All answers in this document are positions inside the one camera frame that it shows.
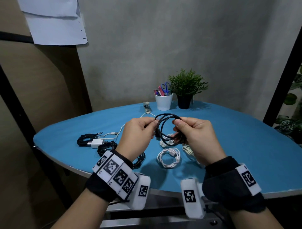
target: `black metal pole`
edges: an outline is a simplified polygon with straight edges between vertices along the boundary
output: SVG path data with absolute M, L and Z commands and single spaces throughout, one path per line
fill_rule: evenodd
M 7 76 L 5 75 L 0 65 L 0 94 L 3 98 L 6 106 L 14 117 L 18 127 L 24 135 L 27 143 L 30 145 L 35 157 L 37 158 L 43 172 L 50 180 L 64 207 L 68 209 L 73 200 L 66 190 L 61 178 L 53 164 L 53 161 L 49 159 L 45 154 L 39 151 L 33 141 L 33 137 L 36 134 L 28 116 L 26 115 L 14 89 L 12 88 Z
M 286 95 L 291 87 L 292 82 L 297 74 L 297 71 L 302 63 L 302 28 L 295 41 L 293 49 L 289 55 L 271 103 L 268 106 L 263 122 L 269 126 L 273 126 L 277 115 L 282 107 Z

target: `blue tablecloth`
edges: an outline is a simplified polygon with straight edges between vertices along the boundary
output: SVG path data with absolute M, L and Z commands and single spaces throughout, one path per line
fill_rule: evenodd
M 248 166 L 263 193 L 302 189 L 302 148 L 261 121 L 199 101 L 187 110 L 179 109 L 175 102 L 167 112 L 157 110 L 155 102 L 150 103 L 150 107 L 155 115 L 169 112 L 210 120 L 226 154 Z M 96 149 L 79 147 L 76 143 L 78 137 L 87 133 L 118 132 L 123 124 L 131 118 L 139 118 L 143 113 L 142 103 L 93 112 L 42 129 L 34 136 L 34 142 L 60 162 L 91 173 L 100 157 Z M 172 127 L 172 123 L 167 122 L 164 133 L 172 133 Z M 180 192 L 180 181 L 184 178 L 197 177 L 200 182 L 203 181 L 205 170 L 182 151 L 181 145 L 177 147 L 181 152 L 181 162 L 173 169 L 164 169 L 156 161 L 162 150 L 159 141 L 151 140 L 145 151 L 146 159 L 137 169 L 151 177 L 151 188 Z M 163 159 L 165 163 L 175 161 L 169 155 Z

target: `person's left hand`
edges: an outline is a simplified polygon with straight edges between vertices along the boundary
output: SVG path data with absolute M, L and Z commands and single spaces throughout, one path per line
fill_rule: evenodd
M 131 162 L 148 147 L 158 120 L 152 117 L 133 118 L 124 126 L 122 138 L 116 151 Z

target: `paper sheet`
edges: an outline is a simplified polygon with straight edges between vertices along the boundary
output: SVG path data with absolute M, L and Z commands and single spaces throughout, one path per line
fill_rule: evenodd
M 51 17 L 77 17 L 77 0 L 18 0 L 23 12 Z
M 35 44 L 86 44 L 87 37 L 82 18 L 46 17 L 24 13 Z

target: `hand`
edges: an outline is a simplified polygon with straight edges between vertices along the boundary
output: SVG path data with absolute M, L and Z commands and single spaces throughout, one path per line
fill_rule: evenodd
M 180 117 L 173 120 L 174 131 L 181 131 L 197 161 L 207 166 L 226 157 L 208 120 Z
M 148 147 L 157 123 L 152 117 L 131 119 L 124 126 L 116 151 L 133 162 Z

